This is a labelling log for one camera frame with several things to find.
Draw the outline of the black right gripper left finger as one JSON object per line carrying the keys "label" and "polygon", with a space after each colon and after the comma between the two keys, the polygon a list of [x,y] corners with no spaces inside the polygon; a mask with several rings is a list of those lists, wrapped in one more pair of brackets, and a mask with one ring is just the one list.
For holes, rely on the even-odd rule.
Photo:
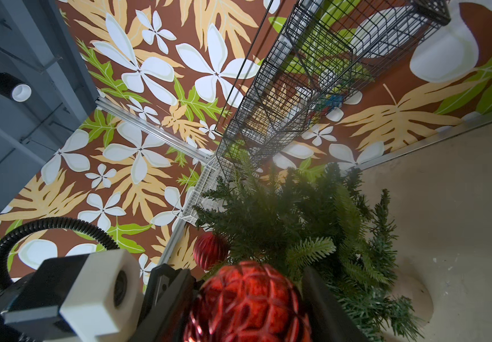
{"label": "black right gripper left finger", "polygon": [[195,284],[190,269],[173,269],[170,266],[152,269],[139,323],[129,340],[182,341]]}

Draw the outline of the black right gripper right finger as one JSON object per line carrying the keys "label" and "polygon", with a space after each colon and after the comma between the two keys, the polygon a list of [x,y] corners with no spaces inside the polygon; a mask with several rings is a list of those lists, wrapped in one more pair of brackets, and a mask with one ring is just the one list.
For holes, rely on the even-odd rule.
{"label": "black right gripper right finger", "polygon": [[302,297],[313,341],[369,342],[342,309],[322,277],[310,266],[304,269]]}

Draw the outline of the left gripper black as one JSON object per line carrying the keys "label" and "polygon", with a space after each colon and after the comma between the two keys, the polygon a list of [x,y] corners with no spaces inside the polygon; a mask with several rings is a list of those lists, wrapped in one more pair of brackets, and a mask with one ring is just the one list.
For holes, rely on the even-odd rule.
{"label": "left gripper black", "polygon": [[186,270],[162,264],[152,269],[144,294],[139,323],[182,325],[186,312]]}

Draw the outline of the red grid-textured ball ornament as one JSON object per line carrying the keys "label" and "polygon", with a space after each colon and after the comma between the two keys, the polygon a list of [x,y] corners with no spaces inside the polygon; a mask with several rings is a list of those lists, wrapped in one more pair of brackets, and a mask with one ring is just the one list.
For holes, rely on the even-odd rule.
{"label": "red grid-textured ball ornament", "polygon": [[200,288],[184,341],[311,341],[297,287],[268,264],[222,267]]}

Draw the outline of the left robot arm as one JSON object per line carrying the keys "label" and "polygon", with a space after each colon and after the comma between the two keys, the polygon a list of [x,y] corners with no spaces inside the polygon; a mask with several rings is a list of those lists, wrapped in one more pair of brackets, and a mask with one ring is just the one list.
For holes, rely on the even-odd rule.
{"label": "left robot arm", "polygon": [[0,235],[0,341],[180,341],[179,269],[149,224],[50,217]]}

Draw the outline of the dark red ribbed ball ornament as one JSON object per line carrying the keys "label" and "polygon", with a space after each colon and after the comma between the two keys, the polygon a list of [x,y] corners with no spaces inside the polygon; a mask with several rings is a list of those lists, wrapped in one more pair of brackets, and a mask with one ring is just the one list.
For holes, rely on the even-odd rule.
{"label": "dark red ribbed ball ornament", "polygon": [[229,253],[226,240],[213,232],[199,236],[193,247],[193,259],[197,266],[209,271],[213,266],[224,261]]}

